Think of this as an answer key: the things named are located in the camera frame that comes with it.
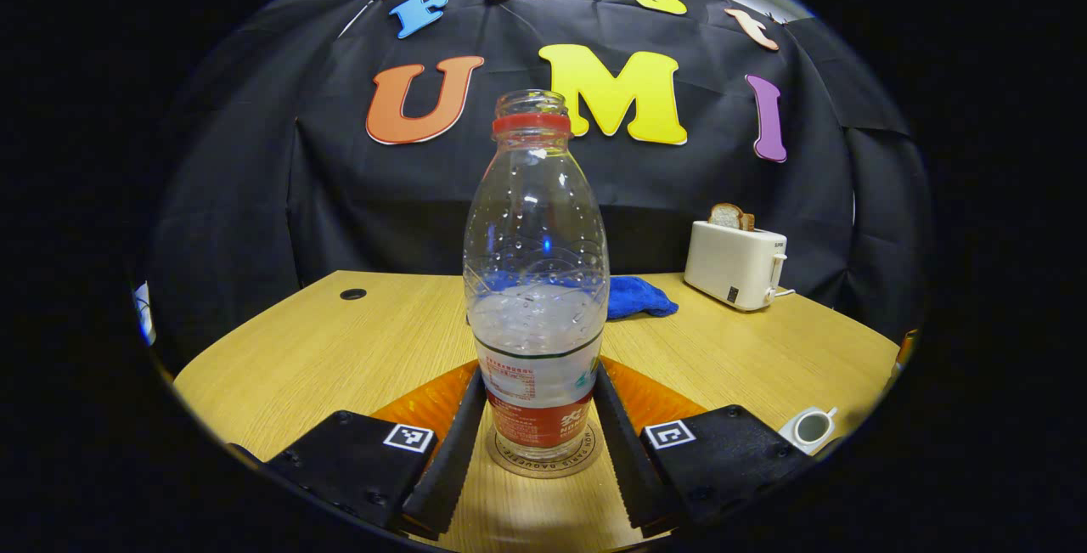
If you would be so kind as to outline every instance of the yellow letter m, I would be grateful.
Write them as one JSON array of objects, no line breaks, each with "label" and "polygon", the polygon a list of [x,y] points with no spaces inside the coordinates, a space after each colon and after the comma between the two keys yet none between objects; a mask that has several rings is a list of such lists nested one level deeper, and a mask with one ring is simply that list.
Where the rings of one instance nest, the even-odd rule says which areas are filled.
[{"label": "yellow letter m", "polygon": [[585,46],[545,46],[540,56],[551,63],[551,89],[566,98],[571,130],[582,136],[589,123],[578,113],[578,96],[585,99],[592,117],[608,136],[619,130],[630,103],[637,100],[635,116],[626,130],[638,140],[683,146],[687,130],[679,126],[672,74],[679,63],[662,53],[637,51],[613,77],[597,54]]}]

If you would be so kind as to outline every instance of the round coaster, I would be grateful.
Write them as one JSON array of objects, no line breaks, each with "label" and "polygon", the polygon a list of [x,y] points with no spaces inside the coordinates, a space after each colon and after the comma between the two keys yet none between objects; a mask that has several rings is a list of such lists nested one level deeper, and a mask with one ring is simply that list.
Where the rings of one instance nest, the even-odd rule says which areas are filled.
[{"label": "round coaster", "polygon": [[517,457],[502,444],[493,426],[487,430],[486,445],[487,453],[496,464],[514,475],[529,479],[558,479],[580,473],[600,457],[600,452],[603,449],[600,431],[592,420],[587,422],[585,431],[582,432],[582,444],[561,460],[536,462]]}]

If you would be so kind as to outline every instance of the wooden table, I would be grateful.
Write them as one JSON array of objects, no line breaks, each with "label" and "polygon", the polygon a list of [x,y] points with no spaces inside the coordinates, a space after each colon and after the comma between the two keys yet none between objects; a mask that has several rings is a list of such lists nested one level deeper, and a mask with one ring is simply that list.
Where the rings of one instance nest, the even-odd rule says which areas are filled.
[{"label": "wooden table", "polygon": [[[609,322],[603,355],[708,409],[741,403],[775,429],[808,406],[836,406],[834,437],[845,436],[878,401],[897,348],[873,329],[800,294],[740,313],[683,274],[642,278],[679,312]],[[365,298],[339,298],[351,287]],[[460,277],[338,271],[234,329],[174,384],[223,441],[266,461],[334,411],[370,414],[475,356]],[[527,479],[487,456],[489,426],[486,410],[441,546],[600,551],[642,540],[607,454],[571,477]]]}]

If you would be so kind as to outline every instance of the white toaster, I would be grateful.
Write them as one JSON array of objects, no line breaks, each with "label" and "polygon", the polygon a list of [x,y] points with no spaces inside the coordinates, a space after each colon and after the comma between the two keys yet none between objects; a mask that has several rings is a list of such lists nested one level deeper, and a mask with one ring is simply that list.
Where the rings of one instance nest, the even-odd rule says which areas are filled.
[{"label": "white toaster", "polygon": [[752,312],[770,305],[785,266],[785,236],[695,223],[685,281],[726,305]]}]

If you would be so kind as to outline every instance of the blue towel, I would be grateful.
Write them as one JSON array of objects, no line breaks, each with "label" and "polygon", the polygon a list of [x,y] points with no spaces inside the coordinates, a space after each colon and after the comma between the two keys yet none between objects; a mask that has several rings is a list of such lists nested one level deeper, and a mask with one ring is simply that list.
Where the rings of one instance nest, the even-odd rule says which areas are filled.
[{"label": "blue towel", "polygon": [[679,305],[669,300],[662,290],[638,277],[613,277],[611,293],[608,296],[608,319],[622,319],[638,312],[653,317],[674,314]]}]

